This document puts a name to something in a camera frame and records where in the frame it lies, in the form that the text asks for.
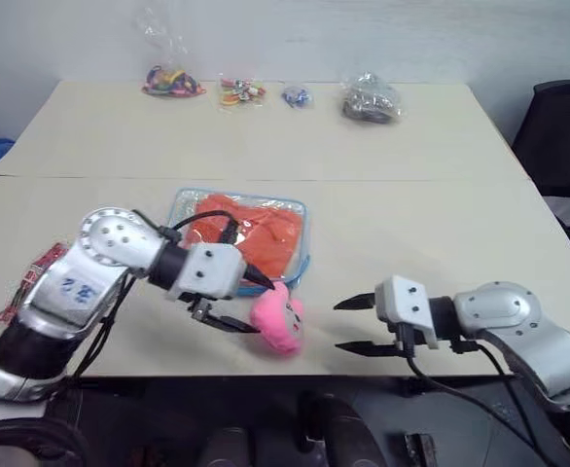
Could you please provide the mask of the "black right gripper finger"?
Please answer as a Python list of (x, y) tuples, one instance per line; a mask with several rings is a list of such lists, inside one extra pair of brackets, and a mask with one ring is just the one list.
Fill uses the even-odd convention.
[(375, 344), (372, 341), (350, 341), (336, 344), (336, 348), (365, 357), (391, 357), (396, 355), (393, 344)]
[(374, 307), (374, 293), (364, 293), (337, 303), (334, 305), (333, 310), (364, 310), (372, 309)]

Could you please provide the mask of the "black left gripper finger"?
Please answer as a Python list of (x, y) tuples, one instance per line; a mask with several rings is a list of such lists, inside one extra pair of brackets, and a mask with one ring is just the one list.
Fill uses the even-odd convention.
[(226, 315), (214, 316), (212, 314), (207, 314), (202, 319), (202, 323), (228, 333), (239, 333), (239, 334), (259, 333), (259, 330), (257, 328), (232, 316), (226, 316)]
[(246, 266), (243, 279), (269, 290), (274, 289), (274, 285), (270, 278), (261, 272), (259, 268), (251, 264)]

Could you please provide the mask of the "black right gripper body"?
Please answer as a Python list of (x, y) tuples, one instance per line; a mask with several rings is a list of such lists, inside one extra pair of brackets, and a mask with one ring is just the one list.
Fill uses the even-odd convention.
[(411, 324), (400, 322), (388, 324), (387, 329), (395, 336), (394, 343), (390, 345), (390, 356), (413, 358), (415, 339), (414, 328)]

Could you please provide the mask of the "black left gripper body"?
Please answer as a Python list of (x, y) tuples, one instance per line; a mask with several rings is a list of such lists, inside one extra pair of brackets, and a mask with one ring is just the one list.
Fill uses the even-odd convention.
[(183, 292), (178, 300), (188, 305), (187, 311), (199, 322), (214, 322), (216, 317), (211, 313), (215, 299), (198, 293)]

